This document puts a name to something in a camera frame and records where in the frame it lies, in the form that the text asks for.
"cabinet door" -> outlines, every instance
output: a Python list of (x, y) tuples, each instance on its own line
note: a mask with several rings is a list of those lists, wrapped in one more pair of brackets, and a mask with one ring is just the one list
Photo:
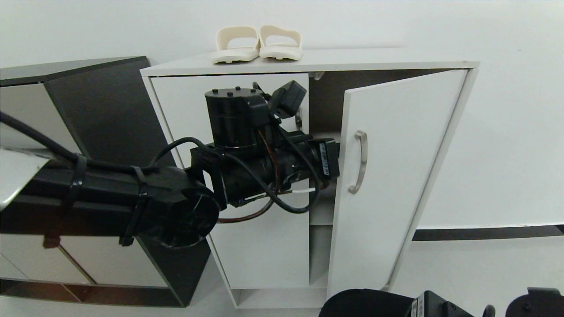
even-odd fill
[[(406, 234), (465, 75), (453, 70), (345, 92), (328, 296), (388, 283), (404, 240), (411, 241)], [(367, 136), (362, 149), (357, 131)], [(352, 193), (361, 151), (364, 180)]]
[[(193, 76), (151, 78), (168, 129), (173, 139), (196, 137), (213, 142), (204, 94), (213, 88), (251, 87), (253, 81), (268, 93), (296, 80), (308, 88), (307, 74), (264, 74), (229, 76)], [(301, 105), (303, 131), (308, 132), (308, 95)], [(296, 121), (289, 118), (282, 126), (293, 131)], [(178, 148), (185, 167), (190, 166), (192, 144)], [(308, 181), (294, 188), (307, 188)], [(308, 194), (282, 197), (293, 206), (305, 206)], [(229, 206), (220, 217), (235, 218), (256, 212), (266, 203), (261, 199), (240, 208)], [(218, 224), (208, 241), (217, 252), (218, 266), (223, 269), (233, 289), (290, 288), (309, 285), (309, 216), (290, 214), (273, 205), (264, 215), (241, 223)]]
[(0, 278), (26, 280), (28, 278), (17, 269), (8, 259), (0, 254)]
[(44, 249), (43, 236), (2, 234), (0, 252), (30, 280), (88, 284), (59, 249)]
[(61, 245), (98, 284), (166, 287), (137, 240), (123, 247), (118, 237), (63, 236)]

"white slipper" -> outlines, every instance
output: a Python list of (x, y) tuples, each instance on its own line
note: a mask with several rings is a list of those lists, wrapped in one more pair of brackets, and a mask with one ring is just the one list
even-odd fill
[[(272, 43), (267, 45), (266, 39), (269, 36), (284, 36), (295, 41), (295, 43), (288, 41), (284, 43)], [(261, 51), (262, 58), (275, 58), (275, 59), (294, 59), (298, 60), (302, 57), (302, 36), (298, 31), (285, 30), (274, 25), (263, 25), (260, 31)]]
[[(228, 48), (227, 45), (234, 38), (250, 37), (256, 39), (254, 46), (241, 46)], [(258, 32), (253, 27), (226, 27), (217, 31), (215, 35), (217, 51), (211, 55), (214, 63), (224, 61), (250, 61), (258, 57), (259, 39)]]

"white cabinet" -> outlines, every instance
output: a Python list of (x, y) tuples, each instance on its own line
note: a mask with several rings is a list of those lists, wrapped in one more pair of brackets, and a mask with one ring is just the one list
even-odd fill
[[(351, 49), (305, 51), (299, 61), (230, 65), (214, 65), (208, 55), (199, 55), (143, 69), (169, 142), (187, 136), (212, 142), (205, 92), (251, 87), (253, 81), (272, 92), (290, 80), (308, 89), (301, 105), (304, 132), (341, 142), (341, 176), (309, 214), (273, 207), (251, 221), (219, 224), (209, 235), (235, 306), (321, 307), (344, 289), (387, 289), (477, 66), (410, 49)], [(284, 125), (296, 128), (293, 118)], [(189, 146), (174, 154), (179, 166), (189, 167)], [(287, 196), (283, 199), (296, 206), (309, 199)], [(264, 203), (229, 207), (220, 217), (249, 214)]]

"floor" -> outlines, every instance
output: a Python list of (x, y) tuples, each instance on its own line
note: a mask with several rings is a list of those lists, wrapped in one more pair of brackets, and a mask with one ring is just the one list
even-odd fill
[[(412, 243), (391, 291), (416, 297), (430, 289), (476, 317), (487, 304), (498, 316), (527, 286), (564, 293), (564, 237)], [(235, 310), (219, 271), (210, 261), (192, 305), (185, 309), (116, 307), (0, 297), (0, 315), (10, 317), (240, 316), (315, 317), (318, 309)]]

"wire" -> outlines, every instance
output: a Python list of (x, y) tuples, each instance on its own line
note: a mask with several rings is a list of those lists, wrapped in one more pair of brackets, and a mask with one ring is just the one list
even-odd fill
[(277, 128), (278, 132), (280, 133), (280, 135), (282, 136), (282, 138), (288, 143), (288, 145), (290, 145), (290, 147), (297, 153), (297, 155), (306, 163), (308, 169), (311, 172), (311, 175), (314, 177), (314, 182), (315, 182), (314, 197), (310, 200), (310, 203), (305, 207), (295, 208), (295, 207), (292, 207), (292, 206), (286, 204), (282, 199), (278, 198), (278, 196), (272, 190), (270, 190), (268, 185), (265, 184), (263, 182), (263, 180), (255, 172), (253, 172), (252, 169), (245, 162), (243, 162), (240, 158), (238, 158), (234, 155), (231, 155), (229, 153), (221, 153), (220, 155), (222, 157), (226, 157), (226, 158), (234, 161), (235, 163), (239, 164), (262, 187), (262, 190), (265, 191), (266, 195), (268, 197), (270, 197), (272, 200), (274, 200), (274, 202), (278, 206), (280, 206), (282, 209), (286, 210), (287, 212), (293, 213), (293, 214), (303, 214), (303, 213), (308, 212), (309, 209), (311, 208), (311, 206), (313, 206), (317, 203), (317, 200), (319, 199), (321, 179), (319, 179), (319, 175), (315, 171), (315, 168), (313, 167), (313, 165), (311, 165), (311, 163), (306, 158), (306, 156), (288, 138), (288, 136), (285, 134), (285, 131), (280, 126), (277, 126), (276, 128)]
[[(270, 161), (272, 162), (272, 165), (274, 166), (275, 193), (278, 194), (278, 190), (280, 190), (280, 168), (278, 166), (278, 160), (276, 159), (274, 152), (272, 151), (272, 149), (270, 148), (270, 146), (266, 142), (266, 138), (265, 138), (264, 134), (262, 133), (262, 131), (259, 131), (258, 134), (261, 136), (262, 142), (265, 144), (266, 151), (268, 152), (268, 156), (270, 157)], [(247, 201), (247, 203), (254, 201), (254, 200), (258, 200), (258, 199), (259, 198), (253, 198), (252, 200)], [(274, 200), (270, 199), (266, 203), (266, 205), (264, 205), (264, 207), (260, 208), (259, 211), (255, 212), (253, 214), (246, 215), (246, 216), (243, 216), (243, 217), (238, 217), (238, 218), (220, 218), (220, 219), (218, 219), (217, 223), (237, 223), (237, 222), (243, 222), (243, 221), (247, 221), (247, 220), (257, 218), (258, 216), (267, 212), (267, 210), (269, 210), (270, 207), (272, 207), (273, 204), (274, 204)]]
[[(62, 157), (63, 159), (75, 164), (78, 160), (78, 156), (76, 153), (73, 153), (66, 148), (64, 148), (59, 143), (55, 142), (54, 140), (47, 137), (45, 134), (37, 131), (36, 129), (30, 127), (29, 125), (19, 121), (18, 119), (0, 111), (0, 122), (6, 124), (7, 126), (25, 134), (26, 136), (34, 139), (38, 143), (45, 146), (49, 151), (53, 154)], [(120, 173), (127, 173), (127, 174), (135, 174), (135, 171), (132, 166), (130, 165), (120, 165), (120, 164), (113, 164), (108, 162), (96, 161), (96, 160), (88, 160), (87, 166), (91, 168), (98, 168), (103, 170), (110, 170), (110, 171), (117, 171)], [(156, 168), (154, 166), (147, 166), (141, 168), (141, 170), (145, 173), (150, 173)]]
[(205, 151), (206, 153), (218, 156), (218, 152), (211, 149), (210, 147), (206, 146), (204, 143), (202, 143), (202, 141), (193, 138), (193, 137), (185, 137), (185, 138), (180, 138), (170, 144), (168, 144), (167, 146), (165, 146), (152, 160), (151, 163), (149, 163), (149, 166), (156, 166), (157, 162), (163, 157), (165, 156), (168, 152), (170, 152), (173, 148), (184, 144), (184, 143), (194, 143), (195, 145), (197, 145), (200, 149), (202, 149), (203, 151)]
[[(68, 149), (66, 149), (62, 145), (60, 145), (59, 143), (57, 143), (54, 140), (47, 137), (45, 134), (42, 134), (41, 132), (37, 131), (36, 129), (30, 127), (29, 125), (21, 122), (20, 120), (14, 118), (14, 117), (12, 117), (12, 116), (4, 113), (4, 112), (0, 112), (0, 122), (6, 124), (7, 126), (25, 134), (25, 135), (27, 135), (28, 137), (34, 139), (38, 143), (45, 146), (49, 151), (51, 151), (55, 155), (60, 156), (63, 159), (65, 159), (65, 160), (67, 160), (67, 161), (69, 161), (73, 164), (76, 163), (76, 161), (78, 160), (76, 153), (69, 151)], [(194, 143), (195, 145), (197, 145), (199, 148), (201, 148), (203, 151), (205, 151), (207, 153), (210, 153), (210, 154), (215, 155), (215, 156), (219, 156), (219, 154), (216, 151), (214, 151), (213, 149), (206, 146), (200, 140), (198, 140), (196, 138), (186, 137), (186, 138), (178, 139), (178, 140), (168, 144), (166, 147), (164, 147), (151, 160), (151, 163), (149, 164), (149, 166), (145, 166), (145, 167), (141, 168), (141, 171), (143, 173), (151, 173), (153, 171), (156, 171), (157, 170), (156, 162), (158, 162), (163, 156), (165, 156), (165, 154), (170, 152), (170, 150), (172, 150), (173, 148), (179, 146), (180, 144), (188, 143), (188, 142)], [(116, 172), (120, 172), (120, 173), (133, 174), (133, 175), (135, 174), (135, 170), (133, 169), (133, 167), (131, 165), (121, 165), (121, 164), (114, 164), (114, 163), (108, 163), (108, 162), (102, 162), (102, 161), (96, 161), (96, 160), (90, 160), (89, 159), (87, 161), (87, 166), (89, 166), (91, 168), (102, 169), (102, 170), (116, 171)]]
[[(4, 112), (0, 112), (0, 122), (8, 125), (9, 127), (13, 128), (13, 129), (27, 135), (28, 137), (34, 139), (35, 141), (41, 143), (47, 149), (49, 149), (51, 152), (53, 152), (55, 155), (58, 155), (58, 156), (66, 159), (67, 161), (69, 161), (71, 163), (75, 164), (76, 161), (78, 160), (78, 157), (75, 153), (72, 153), (71, 151), (69, 151), (66, 148), (64, 148), (63, 146), (61, 146), (59, 143), (55, 142), (54, 140), (52, 140), (49, 137), (42, 134), (41, 132), (39, 132), (39, 131), (35, 130), (34, 128), (30, 127), (29, 125), (19, 121), (18, 119), (13, 118), (13, 117), (5, 114)], [(267, 184), (265, 184), (263, 182), (263, 180), (255, 172), (253, 172), (252, 169), (245, 162), (243, 162), (238, 157), (236, 157), (232, 154), (224, 153), (224, 152), (217, 152), (217, 151), (207, 147), (206, 145), (204, 145), (201, 141), (199, 141), (196, 138), (186, 137), (186, 138), (181, 138), (181, 139), (178, 139), (178, 140), (170, 143), (165, 148), (163, 148), (161, 150), (161, 152), (159, 152), (159, 154), (157, 154), (157, 156), (155, 156), (155, 158), (152, 160), (151, 165), (146, 166), (144, 168), (141, 168), (141, 170), (144, 173), (150, 173), (150, 172), (156, 170), (157, 168), (155, 166), (153, 166), (153, 164), (156, 163), (162, 156), (164, 156), (166, 153), (170, 152), (173, 148), (179, 146), (180, 144), (192, 142), (192, 143), (196, 144), (199, 148), (201, 148), (203, 151), (205, 151), (209, 154), (216, 155), (216, 156), (219, 156), (219, 157), (226, 157), (226, 158), (234, 161), (235, 163), (239, 164), (262, 187), (262, 189), (264, 190), (266, 195), (268, 197), (270, 197), (271, 200), (274, 201), (282, 209), (284, 209), (284, 210), (286, 210), (290, 213), (297, 213), (297, 214), (305, 213), (309, 210), (310, 206), (313, 206), (317, 202), (317, 200), (319, 198), (321, 180), (319, 179), (317, 172), (315, 171), (314, 167), (311, 165), (309, 160), (296, 147), (296, 145), (288, 138), (285, 131), (280, 126), (277, 126), (276, 128), (278, 130), (278, 133), (282, 136), (282, 138), (288, 143), (288, 145), (290, 145), (290, 147), (296, 152), (296, 154), (305, 162), (308, 169), (311, 171), (312, 176), (314, 177), (314, 181), (315, 181), (314, 197), (306, 207), (294, 208), (294, 207), (286, 204), (283, 200), (278, 198), (277, 193), (273, 192), (270, 189), (270, 187)], [(263, 141), (266, 144), (266, 140), (264, 140), (264, 135), (261, 135), (261, 138), (263, 138)], [(117, 171), (117, 172), (126, 173), (126, 174), (135, 174), (135, 170), (130, 165), (120, 165), (120, 164), (113, 164), (113, 163), (101, 162), (101, 161), (95, 161), (95, 160), (88, 160), (87, 165), (91, 168)]]

